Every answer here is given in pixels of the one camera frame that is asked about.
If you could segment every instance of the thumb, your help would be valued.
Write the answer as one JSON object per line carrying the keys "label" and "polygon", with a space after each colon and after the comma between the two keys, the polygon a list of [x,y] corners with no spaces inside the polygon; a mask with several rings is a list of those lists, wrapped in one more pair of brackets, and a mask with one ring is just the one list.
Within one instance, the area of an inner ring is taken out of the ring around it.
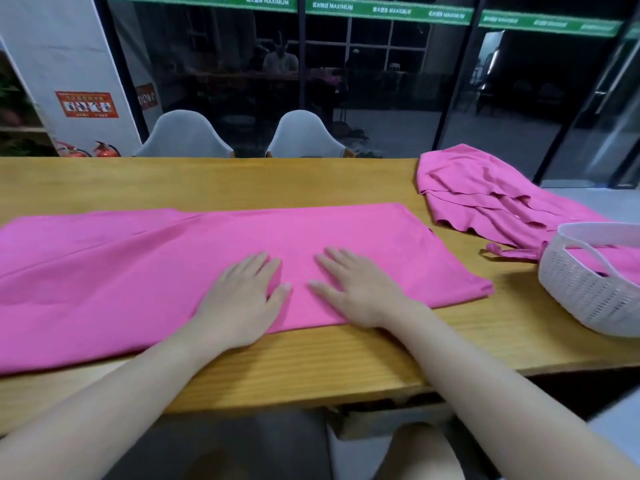
{"label": "thumb", "polygon": [[281,285],[278,285],[273,293],[271,293],[271,296],[267,301],[267,307],[274,320],[276,320],[276,317],[280,313],[280,309],[284,305],[284,302],[289,296],[289,293],[291,293],[291,283],[283,283]]}
{"label": "thumb", "polygon": [[315,280],[309,281],[309,288],[311,288],[311,291],[313,291],[316,295],[324,299],[332,307],[342,313],[342,302],[345,293],[336,290],[334,287],[329,286],[327,283]]}

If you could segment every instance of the pink fabric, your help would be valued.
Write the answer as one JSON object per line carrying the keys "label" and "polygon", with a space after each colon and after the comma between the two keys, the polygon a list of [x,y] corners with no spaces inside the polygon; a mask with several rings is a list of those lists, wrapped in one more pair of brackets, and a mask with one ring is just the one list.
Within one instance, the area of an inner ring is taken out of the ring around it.
{"label": "pink fabric", "polygon": [[0,373],[138,351],[194,313],[234,261],[266,250],[294,290],[269,332],[343,323],[306,282],[327,245],[370,256],[412,298],[447,306],[492,293],[396,203],[206,214],[172,209],[22,217],[0,232]]}
{"label": "pink fabric", "polygon": [[[487,245],[487,250],[504,257],[538,260],[560,224],[608,221],[578,202],[537,187],[514,167],[466,144],[421,154],[417,182],[435,220],[513,246],[503,250],[495,243]],[[600,252],[622,275],[640,284],[640,250]],[[588,252],[572,253],[590,269],[605,271]]]}

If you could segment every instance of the shelf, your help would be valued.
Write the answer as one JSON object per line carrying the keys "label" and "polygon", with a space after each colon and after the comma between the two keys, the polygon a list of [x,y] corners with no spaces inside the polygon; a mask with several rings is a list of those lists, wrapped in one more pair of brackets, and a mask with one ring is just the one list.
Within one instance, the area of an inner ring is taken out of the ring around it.
{"label": "shelf", "polygon": [[38,126],[0,126],[2,133],[46,133],[47,130]]}

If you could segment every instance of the red sign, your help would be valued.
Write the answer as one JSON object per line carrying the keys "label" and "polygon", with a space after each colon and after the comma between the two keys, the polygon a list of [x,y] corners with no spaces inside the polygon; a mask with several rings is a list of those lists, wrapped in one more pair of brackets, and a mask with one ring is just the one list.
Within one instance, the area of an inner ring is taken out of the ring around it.
{"label": "red sign", "polygon": [[158,105],[156,90],[152,82],[144,86],[138,86],[136,92],[138,93],[138,102],[140,103],[140,107],[142,107],[142,111]]}
{"label": "red sign", "polygon": [[109,93],[69,93],[56,91],[60,106],[68,118],[117,118],[118,112]]}

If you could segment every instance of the forearm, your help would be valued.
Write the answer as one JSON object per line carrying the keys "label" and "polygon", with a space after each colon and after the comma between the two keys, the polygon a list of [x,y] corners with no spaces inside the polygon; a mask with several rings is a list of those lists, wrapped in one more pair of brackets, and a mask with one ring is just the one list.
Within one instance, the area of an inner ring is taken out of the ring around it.
{"label": "forearm", "polygon": [[0,479],[102,478],[203,365],[179,334],[151,347],[2,440]]}
{"label": "forearm", "polygon": [[530,381],[411,305],[389,330],[509,480],[629,479],[640,470]]}

